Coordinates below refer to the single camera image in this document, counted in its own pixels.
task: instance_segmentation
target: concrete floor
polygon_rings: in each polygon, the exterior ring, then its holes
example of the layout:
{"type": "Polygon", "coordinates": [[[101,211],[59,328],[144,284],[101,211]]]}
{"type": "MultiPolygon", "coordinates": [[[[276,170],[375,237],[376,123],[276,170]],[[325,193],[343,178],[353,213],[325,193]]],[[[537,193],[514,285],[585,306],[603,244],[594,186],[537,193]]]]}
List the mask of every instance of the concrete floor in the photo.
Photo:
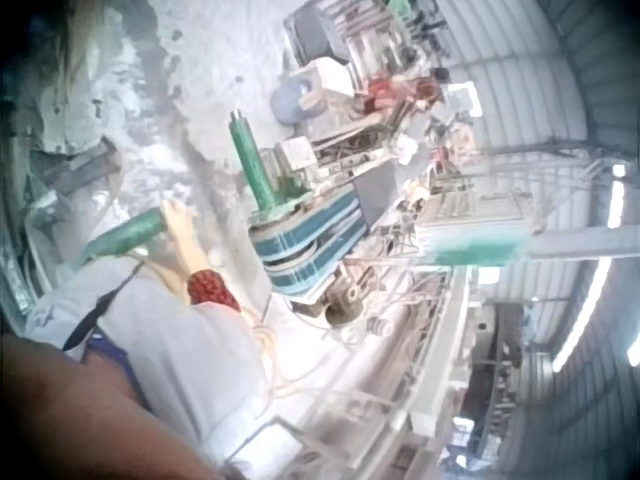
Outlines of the concrete floor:
{"type": "MultiPolygon", "coordinates": [[[[58,229],[65,257],[77,255],[86,239],[175,197],[198,212],[200,239],[243,307],[262,315],[271,287],[247,236],[247,218],[255,201],[227,124],[229,113],[241,109],[259,146],[265,147],[292,133],[276,123],[269,98],[283,70],[282,21],[303,3],[107,2],[104,23],[89,45],[88,82],[71,92],[74,108],[65,118],[67,130],[54,132],[64,138],[54,138],[52,129],[42,132],[44,144],[86,143],[91,134],[83,128],[86,113],[95,110],[93,102],[98,99],[101,112],[92,120],[99,124],[96,138],[108,136],[121,153],[119,188],[97,182],[71,199],[74,215],[58,229]]],[[[51,108],[44,103],[39,107],[51,108]]],[[[159,257],[171,252],[166,238],[152,247],[159,257]]],[[[368,337],[359,347],[348,349],[326,331],[303,324],[277,297],[265,318],[276,333],[280,375],[288,380],[304,378],[249,422],[246,430],[279,416],[305,428],[313,438],[357,453],[356,447],[370,436],[370,427],[356,427],[329,413],[323,408],[327,402],[317,401],[308,389],[322,389],[331,381],[342,391],[372,388],[371,379],[394,340],[368,337]]],[[[259,439],[241,455],[251,464],[250,478],[270,478],[299,452],[297,442],[274,435],[259,439]]],[[[230,441],[228,451],[236,446],[235,440],[230,441]]]]}

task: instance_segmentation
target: green cylinder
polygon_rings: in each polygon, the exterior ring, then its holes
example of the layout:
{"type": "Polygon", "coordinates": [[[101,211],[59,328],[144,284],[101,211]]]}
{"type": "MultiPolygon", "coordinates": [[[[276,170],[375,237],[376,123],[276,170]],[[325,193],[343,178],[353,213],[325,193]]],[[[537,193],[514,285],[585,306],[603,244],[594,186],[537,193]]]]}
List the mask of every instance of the green cylinder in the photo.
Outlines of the green cylinder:
{"type": "Polygon", "coordinates": [[[271,210],[278,203],[277,196],[262,164],[260,152],[253,138],[253,133],[251,133],[249,122],[238,110],[234,110],[231,113],[229,130],[240,157],[242,169],[258,203],[258,209],[261,212],[271,210]]]}
{"type": "Polygon", "coordinates": [[[76,267],[97,257],[124,255],[167,230],[159,207],[147,210],[87,244],[76,267]]]}

